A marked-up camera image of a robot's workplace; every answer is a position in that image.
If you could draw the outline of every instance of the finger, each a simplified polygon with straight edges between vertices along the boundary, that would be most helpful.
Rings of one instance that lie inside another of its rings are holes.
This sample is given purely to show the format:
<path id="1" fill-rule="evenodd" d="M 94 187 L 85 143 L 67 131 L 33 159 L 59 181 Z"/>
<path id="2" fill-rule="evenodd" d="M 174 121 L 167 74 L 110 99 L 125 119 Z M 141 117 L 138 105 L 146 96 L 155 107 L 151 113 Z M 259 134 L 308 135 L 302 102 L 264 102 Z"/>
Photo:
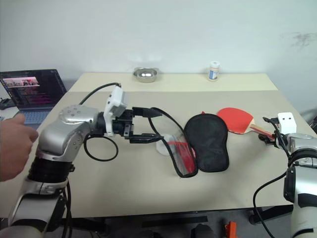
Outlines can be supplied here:
<path id="1" fill-rule="evenodd" d="M 39 134 L 36 130 L 34 130 L 33 128 L 30 128 L 28 126 L 25 127 L 26 129 L 26 133 L 28 134 L 30 140 L 32 142 L 36 141 L 36 139 L 39 137 Z"/>
<path id="2" fill-rule="evenodd" d="M 18 124 L 21 124 L 21 125 L 24 125 L 25 116 L 23 114 L 19 113 L 19 114 L 15 115 L 15 117 L 12 118 L 11 121 L 18 123 Z"/>

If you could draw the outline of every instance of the beige tabletop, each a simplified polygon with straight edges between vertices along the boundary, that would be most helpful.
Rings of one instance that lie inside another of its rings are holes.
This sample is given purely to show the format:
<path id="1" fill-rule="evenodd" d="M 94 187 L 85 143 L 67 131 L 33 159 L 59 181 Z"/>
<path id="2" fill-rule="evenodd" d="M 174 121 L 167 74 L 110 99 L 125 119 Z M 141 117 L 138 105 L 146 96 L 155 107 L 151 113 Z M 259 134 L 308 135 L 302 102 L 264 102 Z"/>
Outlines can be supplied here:
<path id="1" fill-rule="evenodd" d="M 112 77 L 103 83 L 111 81 L 116 79 Z M 124 82 L 121 83 L 123 90 L 127 91 L 128 108 L 158 107 L 172 115 L 182 126 L 201 111 L 215 114 L 224 107 L 237 107 L 250 112 L 258 125 L 270 131 L 273 128 L 262 120 L 263 116 L 275 117 L 278 112 L 292 112 L 298 132 L 314 134 L 272 83 L 271 88 L 265 90 L 261 90 L 258 85 L 258 89 L 253 90 L 212 92 L 194 89 L 192 92 L 179 92 L 177 89 L 138 92 L 129 90 Z M 78 104 L 86 95 L 87 92 L 79 90 L 66 93 L 39 131 L 54 121 L 61 109 Z M 103 111 L 108 95 L 109 92 L 98 92 L 85 105 Z M 135 118 L 134 124 L 135 133 L 152 132 L 147 119 Z M 180 178 L 174 170 L 171 158 L 160 155 L 155 144 L 129 144 L 120 136 L 116 136 L 114 140 L 118 144 L 119 155 L 110 162 L 94 161 L 85 154 L 83 148 L 80 149 L 74 161 L 75 172 L 69 176 L 73 217 L 250 208 L 253 206 L 254 191 L 266 181 L 282 174 L 287 167 L 284 152 L 273 146 L 265 146 L 254 132 L 245 135 L 229 133 L 227 148 L 230 165 L 226 171 L 199 171 L 192 178 Z M 0 183 L 0 217 L 6 217 L 14 204 L 23 176 L 27 174 L 33 161 L 36 146 L 37 143 L 23 174 Z M 88 146 L 100 158 L 107 159 L 114 154 L 113 145 L 106 140 L 94 139 Z M 288 204 L 282 194 L 283 181 L 280 180 L 259 193 L 258 205 Z"/>

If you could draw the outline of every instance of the metal bowl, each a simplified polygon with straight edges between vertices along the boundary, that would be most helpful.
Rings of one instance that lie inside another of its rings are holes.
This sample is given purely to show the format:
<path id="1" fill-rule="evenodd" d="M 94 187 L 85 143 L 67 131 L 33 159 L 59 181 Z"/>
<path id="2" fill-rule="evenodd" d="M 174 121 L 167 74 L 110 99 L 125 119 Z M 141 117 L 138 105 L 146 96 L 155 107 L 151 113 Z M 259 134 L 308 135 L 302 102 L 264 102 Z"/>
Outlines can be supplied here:
<path id="1" fill-rule="evenodd" d="M 135 68 L 133 75 L 142 83 L 152 83 L 156 80 L 157 68 Z"/>

